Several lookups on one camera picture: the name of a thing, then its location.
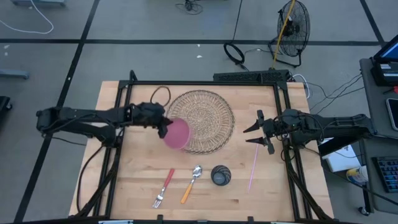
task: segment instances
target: gray floor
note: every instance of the gray floor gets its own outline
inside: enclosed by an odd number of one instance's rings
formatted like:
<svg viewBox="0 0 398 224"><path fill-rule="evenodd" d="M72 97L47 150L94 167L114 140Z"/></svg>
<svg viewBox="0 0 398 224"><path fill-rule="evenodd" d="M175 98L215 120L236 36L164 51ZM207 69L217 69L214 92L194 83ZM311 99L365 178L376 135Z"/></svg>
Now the gray floor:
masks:
<svg viewBox="0 0 398 224"><path fill-rule="evenodd" d="M200 1L203 13L189 16L175 8L176 1L101 0L89 39L230 39L238 0ZM310 40L377 41L359 0L303 0L311 16ZM384 40L397 34L394 15L398 2L366 0ZM49 35L25 34L0 24L0 39L79 39L93 0L66 0L66 8L40 7L55 28ZM245 0L236 32L237 39L269 40L277 35L277 11L285 1ZM0 1L0 19L20 29L46 31L49 25L34 9ZM0 44L0 67L27 70L29 80L0 79L0 95L12 98L14 109L0 130L0 223L12 222L40 151L42 138L35 130L35 112L57 103L77 44ZM260 45L239 45L249 50ZM289 68L308 82L330 93L359 74L359 59L374 55L380 47L307 46L303 65ZM270 54L251 52L245 65L250 70L267 70ZM277 68L287 68L277 64ZM94 108L101 82L127 79L133 69L140 80L212 80L214 73L238 72L223 52L222 45L101 45L86 44L78 62L65 106ZM362 87L360 80L350 90ZM310 106L322 99L320 89L311 86ZM318 105L312 113L326 103ZM321 112L323 116L369 115L364 91L336 100ZM74 141L80 136L59 133ZM25 221L66 217L72 201L83 157L81 146L53 140L30 201ZM335 217L347 222L390 223L398 216L376 212L364 217L362 191L326 174Z"/></svg>

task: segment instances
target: wooden table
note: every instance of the wooden table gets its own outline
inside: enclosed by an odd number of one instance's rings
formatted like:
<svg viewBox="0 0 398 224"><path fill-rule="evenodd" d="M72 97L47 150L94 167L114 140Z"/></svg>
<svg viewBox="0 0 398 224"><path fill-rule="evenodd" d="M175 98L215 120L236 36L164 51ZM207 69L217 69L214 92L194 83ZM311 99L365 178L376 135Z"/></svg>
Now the wooden table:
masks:
<svg viewBox="0 0 398 224"><path fill-rule="evenodd" d="M97 110L114 106L118 82L103 82ZM163 214L165 220L224 220L244 221L253 216L255 221L293 221L289 185L284 162L280 159L282 145L272 139L275 154L269 155L265 147L259 147L254 179L250 192L248 183L256 145L245 139L262 136L260 130L243 134L256 120L256 111L263 110L265 118L277 116L272 87L268 86L169 86L172 100L190 90L209 90L222 96L233 110L236 125L228 143L209 155L191 155L169 149L154 129L126 128L113 199L111 218L155 220ZM292 108L308 112L307 99L302 83L288 83ZM134 85L131 103L148 102L157 88L154 85ZM163 103L167 94L156 94L154 101ZM96 139L89 139L82 161L99 148ZM307 147L318 150L311 142ZM302 151L302 164L308 191L325 213L333 217L325 176L319 156ZM81 206L92 196L98 186L104 150L88 165L81 183ZM192 179L195 165L202 166L202 176L197 179L186 204L180 199ZM214 166L225 165L232 172L231 182L219 187L210 179ZM160 208L152 208L154 199L163 186L169 169L175 173ZM297 189L300 214L304 217L302 197ZM108 191L103 194L101 213L104 212ZM70 214L76 214L76 193Z"/></svg>

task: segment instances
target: pink straw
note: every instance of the pink straw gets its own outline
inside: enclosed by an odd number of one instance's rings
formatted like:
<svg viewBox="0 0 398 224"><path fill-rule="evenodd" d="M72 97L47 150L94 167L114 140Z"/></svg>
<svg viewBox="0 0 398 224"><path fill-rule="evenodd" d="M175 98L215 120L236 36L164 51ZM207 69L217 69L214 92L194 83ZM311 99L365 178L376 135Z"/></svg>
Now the pink straw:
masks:
<svg viewBox="0 0 398 224"><path fill-rule="evenodd" d="M257 153L259 152L259 145L257 144L256 146L256 155L254 156L254 162L253 162L253 168L251 169L251 176L250 176L250 182L249 182L249 187L248 187L248 193L251 188L251 182L253 180L253 174L254 174L254 167L256 166L256 160L257 160Z"/></svg>

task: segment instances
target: red-handled fork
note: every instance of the red-handled fork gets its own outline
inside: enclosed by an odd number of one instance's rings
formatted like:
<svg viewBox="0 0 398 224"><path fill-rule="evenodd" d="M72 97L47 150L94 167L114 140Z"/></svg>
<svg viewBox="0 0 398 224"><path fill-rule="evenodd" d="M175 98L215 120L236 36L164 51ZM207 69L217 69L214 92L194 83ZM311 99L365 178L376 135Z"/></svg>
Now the red-handled fork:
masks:
<svg viewBox="0 0 398 224"><path fill-rule="evenodd" d="M160 203L162 203L162 201L163 201L163 194L164 194L164 192L166 191L166 188L167 188L167 186L168 186L170 180L172 179L173 174L174 174L174 169L170 169L169 175L167 176L166 181L164 182L162 191L161 191L160 194L158 194L158 196L156 197L155 203L153 204L152 207L157 208L157 207L159 207Z"/></svg>

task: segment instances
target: pink cup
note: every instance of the pink cup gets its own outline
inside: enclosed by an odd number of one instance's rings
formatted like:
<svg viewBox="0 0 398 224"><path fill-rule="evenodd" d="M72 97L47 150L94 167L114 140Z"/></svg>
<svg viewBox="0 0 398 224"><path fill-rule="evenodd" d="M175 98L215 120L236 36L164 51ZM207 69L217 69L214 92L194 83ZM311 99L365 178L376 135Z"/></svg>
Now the pink cup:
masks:
<svg viewBox="0 0 398 224"><path fill-rule="evenodd" d="M164 143L172 149L184 148L190 139L191 130L188 123L181 118L174 118L173 123L167 126Z"/></svg>

